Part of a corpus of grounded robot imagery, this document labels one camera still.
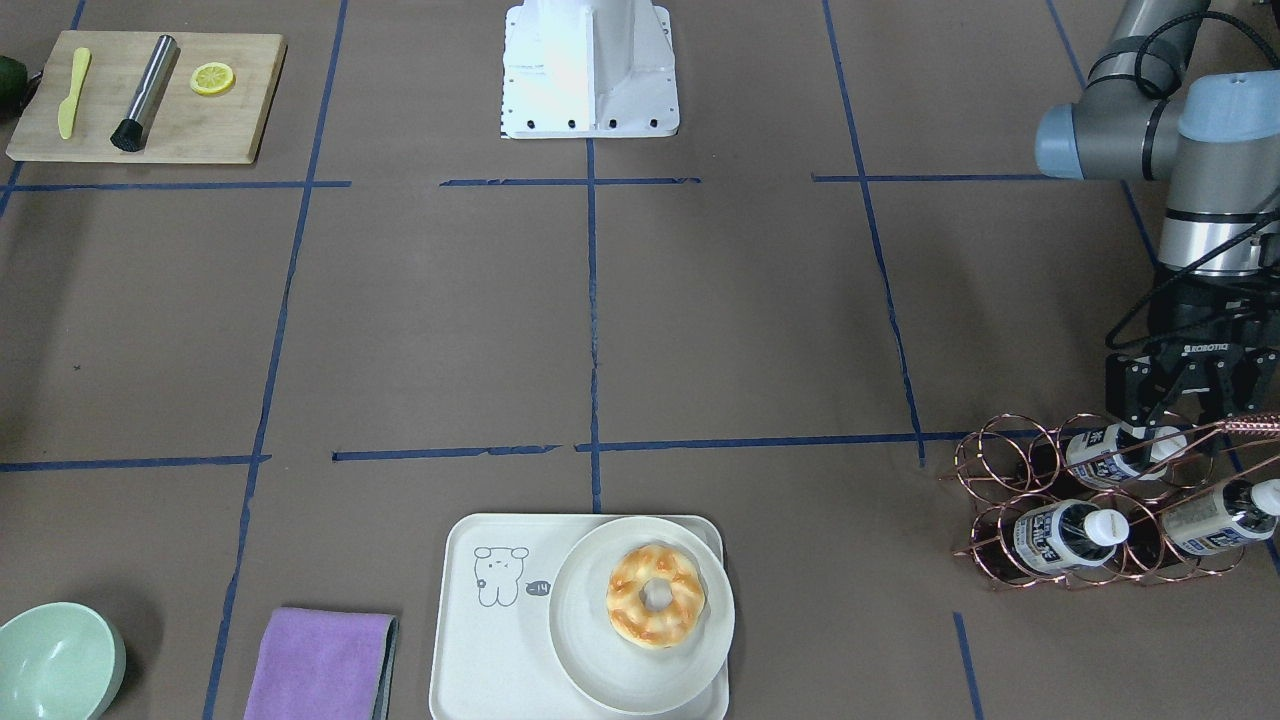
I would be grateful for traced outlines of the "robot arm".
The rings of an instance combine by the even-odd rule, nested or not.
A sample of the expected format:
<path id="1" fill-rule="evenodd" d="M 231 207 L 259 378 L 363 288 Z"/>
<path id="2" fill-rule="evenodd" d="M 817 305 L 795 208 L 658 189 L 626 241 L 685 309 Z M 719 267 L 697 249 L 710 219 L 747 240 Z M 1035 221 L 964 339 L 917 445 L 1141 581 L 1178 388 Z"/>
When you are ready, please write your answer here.
<path id="1" fill-rule="evenodd" d="M 1183 396 L 1252 413 L 1277 370 L 1277 53 L 1207 1 L 1128 1 L 1080 97 L 1047 110 L 1060 179 L 1164 181 L 1151 288 L 1106 336 L 1106 402 L 1147 438 Z"/>

